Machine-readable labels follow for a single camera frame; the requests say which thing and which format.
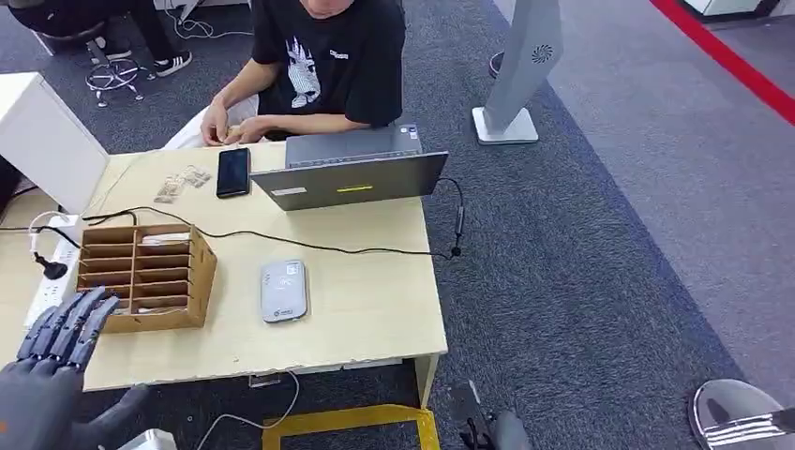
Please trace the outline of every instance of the white base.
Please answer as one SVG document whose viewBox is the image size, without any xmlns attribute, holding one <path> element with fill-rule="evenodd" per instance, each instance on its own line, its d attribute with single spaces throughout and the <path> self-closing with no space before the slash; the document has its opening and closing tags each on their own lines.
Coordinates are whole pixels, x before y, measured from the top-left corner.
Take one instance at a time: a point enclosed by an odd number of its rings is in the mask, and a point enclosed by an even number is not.
<svg viewBox="0 0 795 450">
<path fill-rule="evenodd" d="M 535 131 L 535 125 L 533 124 L 533 120 L 527 108 L 519 110 L 519 114 L 517 114 L 517 117 L 511 122 L 511 125 L 503 131 L 492 131 L 488 129 L 483 107 L 473 108 L 472 118 L 474 119 L 474 126 L 477 128 L 477 141 L 480 142 L 481 145 L 538 142 L 538 132 Z"/>
</svg>

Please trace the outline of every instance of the smartphone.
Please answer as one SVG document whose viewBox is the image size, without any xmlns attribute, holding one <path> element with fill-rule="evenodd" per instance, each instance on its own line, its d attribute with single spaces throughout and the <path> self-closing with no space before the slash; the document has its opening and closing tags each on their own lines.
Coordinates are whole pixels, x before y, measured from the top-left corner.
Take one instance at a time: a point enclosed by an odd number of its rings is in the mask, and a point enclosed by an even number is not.
<svg viewBox="0 0 795 450">
<path fill-rule="evenodd" d="M 251 151 L 247 148 L 225 150 L 218 154 L 216 195 L 220 199 L 251 192 Z"/>
</svg>

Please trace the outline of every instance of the robot finger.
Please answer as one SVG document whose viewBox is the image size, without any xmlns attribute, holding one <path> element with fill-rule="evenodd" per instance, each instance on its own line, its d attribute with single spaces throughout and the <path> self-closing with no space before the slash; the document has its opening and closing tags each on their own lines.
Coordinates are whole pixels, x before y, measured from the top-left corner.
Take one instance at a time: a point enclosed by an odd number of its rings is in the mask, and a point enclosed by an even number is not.
<svg viewBox="0 0 795 450">
<path fill-rule="evenodd" d="M 91 355 L 94 353 L 94 348 L 97 346 L 97 339 L 102 327 L 105 326 L 105 321 L 119 305 L 119 297 L 113 296 L 106 299 L 102 304 L 91 313 L 85 325 L 82 327 L 80 337 L 75 343 L 72 355 L 69 357 L 68 363 L 74 365 L 78 372 L 85 371 L 88 361 L 91 360 Z"/>
<path fill-rule="evenodd" d="M 53 345 L 55 338 L 61 331 L 61 326 L 67 321 L 69 312 L 80 303 L 83 298 L 82 293 L 75 294 L 72 298 L 65 300 L 50 316 L 50 319 L 41 327 L 41 331 L 36 336 L 36 342 L 33 344 L 33 355 L 44 357 L 50 352 L 50 347 Z"/>
<path fill-rule="evenodd" d="M 36 342 L 36 338 L 41 332 L 41 328 L 53 316 L 56 309 L 58 309 L 58 307 L 48 307 L 44 310 L 44 312 L 38 315 L 38 319 L 33 322 L 33 326 L 30 327 L 30 330 L 22 340 L 22 346 L 20 346 L 20 349 L 17 352 L 18 360 L 22 361 L 23 359 L 27 359 L 32 355 L 33 344 Z"/>
<path fill-rule="evenodd" d="M 69 351 L 74 346 L 75 340 L 80 335 L 83 325 L 91 315 L 91 311 L 97 306 L 99 299 L 105 294 L 104 286 L 95 288 L 86 293 L 74 309 L 72 309 L 68 318 L 61 327 L 55 343 L 50 349 L 49 356 L 59 361 L 63 360 L 69 355 Z"/>
<path fill-rule="evenodd" d="M 60 366 L 61 363 L 58 361 L 52 358 L 44 358 L 37 362 L 35 366 L 33 366 L 33 368 L 30 370 L 30 373 L 31 375 L 49 377 L 52 376 Z"/>
</svg>

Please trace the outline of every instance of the yellow floor marking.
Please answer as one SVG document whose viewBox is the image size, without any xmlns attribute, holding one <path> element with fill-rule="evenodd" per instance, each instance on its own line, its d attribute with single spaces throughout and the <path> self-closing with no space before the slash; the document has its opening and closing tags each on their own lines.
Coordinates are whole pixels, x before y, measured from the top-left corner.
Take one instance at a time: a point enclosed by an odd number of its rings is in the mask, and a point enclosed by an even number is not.
<svg viewBox="0 0 795 450">
<path fill-rule="evenodd" d="M 278 426 L 262 432 L 262 449 L 279 450 L 281 438 L 287 436 L 412 421 L 417 423 L 422 450 L 439 450 L 439 436 L 433 412 L 400 405 L 366 406 L 349 410 L 291 415 Z"/>
</svg>

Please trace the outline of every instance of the cardboard compartment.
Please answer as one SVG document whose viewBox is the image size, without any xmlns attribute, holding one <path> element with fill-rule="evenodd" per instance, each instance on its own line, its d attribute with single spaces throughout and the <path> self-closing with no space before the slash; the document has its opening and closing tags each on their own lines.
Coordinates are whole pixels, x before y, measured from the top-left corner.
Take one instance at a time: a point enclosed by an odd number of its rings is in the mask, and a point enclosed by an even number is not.
<svg viewBox="0 0 795 450">
<path fill-rule="evenodd" d="M 189 239 L 143 245 L 145 236 L 172 233 Z M 106 286 L 122 299 L 103 333 L 201 327 L 217 263 L 187 225 L 89 229 L 83 233 L 78 290 Z"/>
<path fill-rule="evenodd" d="M 132 244 L 135 242 L 135 227 L 97 228 L 82 235 L 82 244 Z"/>
<path fill-rule="evenodd" d="M 132 281 L 132 272 L 99 272 L 95 274 L 78 275 L 80 285 L 85 287 L 112 286 L 129 284 Z"/>
<path fill-rule="evenodd" d="M 147 309 L 166 309 L 166 308 L 188 308 L 188 300 L 190 297 L 187 295 L 171 295 L 164 297 L 149 297 L 135 299 L 135 306 L 137 308 Z"/>
<path fill-rule="evenodd" d="M 189 255 L 138 256 L 135 258 L 135 268 L 137 270 L 188 268 L 189 258 Z"/>
<path fill-rule="evenodd" d="M 90 291 L 94 286 L 78 287 L 78 292 Z M 105 286 L 105 293 L 108 295 L 115 295 L 119 300 L 129 300 L 131 286 L 129 284 L 120 284 L 117 286 Z"/>
<path fill-rule="evenodd" d="M 164 281 L 180 281 L 188 279 L 188 270 L 175 269 L 143 269 L 135 271 L 135 283 L 161 283 Z"/>
<path fill-rule="evenodd" d="M 189 242 L 171 242 L 157 246 L 138 245 L 139 256 L 157 255 L 188 255 L 190 254 Z"/>
<path fill-rule="evenodd" d="M 167 281 L 164 283 L 145 283 L 135 285 L 136 300 L 145 297 L 165 297 L 172 295 L 188 295 L 187 281 Z"/>
<path fill-rule="evenodd" d="M 89 244 L 82 246 L 81 257 L 95 258 L 130 258 L 133 244 Z"/>
<path fill-rule="evenodd" d="M 90 258 L 80 259 L 78 274 L 123 272 L 132 270 L 132 258 Z"/>
</svg>

